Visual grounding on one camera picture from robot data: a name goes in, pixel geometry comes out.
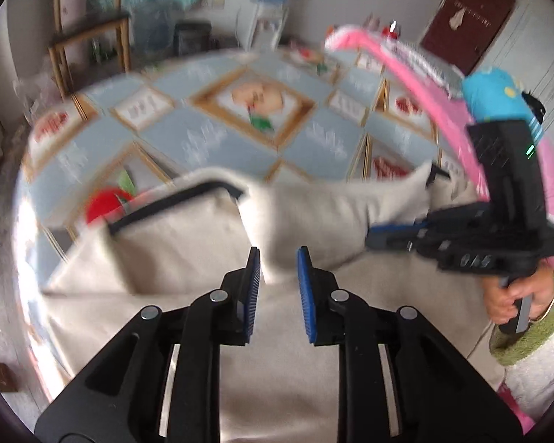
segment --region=blue cloth with yellow dots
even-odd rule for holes
[[[477,71],[464,79],[462,92],[476,121],[525,120],[534,143],[543,136],[542,126],[521,96],[521,88],[506,71]]]

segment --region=green fuzzy cuff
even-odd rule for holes
[[[522,335],[506,335],[495,327],[490,337],[490,353],[502,366],[511,366],[536,351],[554,333],[554,306],[542,321],[531,322]]]

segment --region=floor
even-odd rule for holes
[[[29,428],[47,406],[47,398],[27,353],[22,320],[17,309],[12,233],[12,196],[21,158],[27,143],[29,127],[23,123],[4,152],[0,168],[0,362],[8,365],[19,392],[3,394],[10,407]]]

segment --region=sleeve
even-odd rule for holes
[[[520,409],[537,421],[554,401],[554,304],[522,336],[495,327],[490,351],[505,367],[505,384]]]

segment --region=round table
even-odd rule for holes
[[[426,161],[455,160],[393,75],[355,52],[206,54],[72,95],[34,126],[15,201],[21,308],[48,399],[71,375],[41,291],[93,218],[206,166],[305,183],[394,178]]]

